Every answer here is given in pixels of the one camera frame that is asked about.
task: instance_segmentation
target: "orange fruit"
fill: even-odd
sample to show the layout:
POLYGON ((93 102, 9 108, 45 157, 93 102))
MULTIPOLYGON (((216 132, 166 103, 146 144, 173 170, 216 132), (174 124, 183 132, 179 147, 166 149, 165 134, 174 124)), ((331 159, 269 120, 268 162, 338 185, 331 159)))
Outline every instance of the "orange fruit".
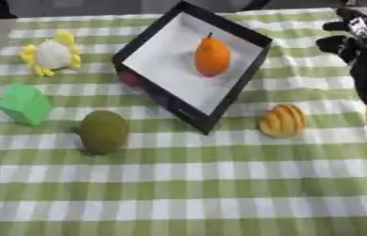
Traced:
POLYGON ((224 72, 230 65, 230 59, 230 48, 212 37, 212 33, 202 40, 195 52, 196 69, 205 77, 213 77, 224 72))

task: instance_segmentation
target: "green checkered tablecloth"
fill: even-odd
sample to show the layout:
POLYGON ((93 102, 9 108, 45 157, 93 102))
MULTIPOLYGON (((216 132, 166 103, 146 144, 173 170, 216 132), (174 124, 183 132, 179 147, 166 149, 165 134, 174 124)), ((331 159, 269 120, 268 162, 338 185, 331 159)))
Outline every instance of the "green checkered tablecloth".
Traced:
POLYGON ((21 18, 0 52, 0 95, 35 85, 54 109, 36 127, 0 111, 0 236, 367 236, 367 126, 349 69, 315 39, 333 10, 227 17, 274 39, 264 65, 209 136, 119 83, 111 57, 158 16, 21 18), (82 68, 36 77, 17 54, 72 30, 82 68), (281 102, 307 128, 272 139, 256 128, 281 102), (132 133, 111 156, 88 157, 71 127, 119 112, 132 133))

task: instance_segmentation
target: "green cube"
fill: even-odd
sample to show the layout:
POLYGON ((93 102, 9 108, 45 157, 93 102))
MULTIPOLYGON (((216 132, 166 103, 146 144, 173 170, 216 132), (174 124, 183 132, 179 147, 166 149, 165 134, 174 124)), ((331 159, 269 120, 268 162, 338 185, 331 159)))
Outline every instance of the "green cube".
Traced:
POLYGON ((52 105, 33 86, 15 83, 0 98, 0 109, 19 123, 38 125, 47 118, 52 105))

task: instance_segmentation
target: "yellow plush toy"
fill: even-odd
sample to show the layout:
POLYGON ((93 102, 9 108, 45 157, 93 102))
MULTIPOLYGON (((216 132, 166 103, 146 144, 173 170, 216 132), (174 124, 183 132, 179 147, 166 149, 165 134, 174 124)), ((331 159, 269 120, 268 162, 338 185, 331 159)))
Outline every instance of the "yellow plush toy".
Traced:
POLYGON ((19 54, 27 66, 34 68, 38 76, 54 76, 54 70, 64 67, 80 67, 80 49, 69 31, 58 29, 54 38, 39 46, 27 45, 19 54))

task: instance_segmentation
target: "brown round fruit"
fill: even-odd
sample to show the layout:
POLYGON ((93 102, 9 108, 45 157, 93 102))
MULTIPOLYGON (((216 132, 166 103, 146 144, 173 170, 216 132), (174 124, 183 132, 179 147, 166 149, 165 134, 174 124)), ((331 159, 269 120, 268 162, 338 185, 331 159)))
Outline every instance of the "brown round fruit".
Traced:
POLYGON ((88 151, 94 154, 108 154, 125 144, 129 126, 117 113, 95 111, 83 119, 78 133, 88 151))

